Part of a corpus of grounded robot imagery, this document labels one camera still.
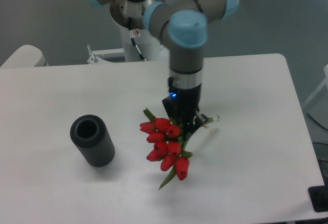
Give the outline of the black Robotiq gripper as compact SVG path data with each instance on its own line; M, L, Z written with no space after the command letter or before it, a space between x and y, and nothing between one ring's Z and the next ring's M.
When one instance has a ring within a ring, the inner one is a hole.
M169 87L169 95L162 100L170 118L183 122L183 132L194 133L208 122L208 117L199 112L201 85L191 89Z

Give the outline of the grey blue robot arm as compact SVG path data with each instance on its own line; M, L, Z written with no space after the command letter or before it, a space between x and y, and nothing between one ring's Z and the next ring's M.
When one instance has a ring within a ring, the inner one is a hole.
M194 133L208 118L200 113L204 45L208 23L234 13L239 0L89 0L94 7L121 2L130 28L144 28L170 51L169 96L162 103L168 117Z

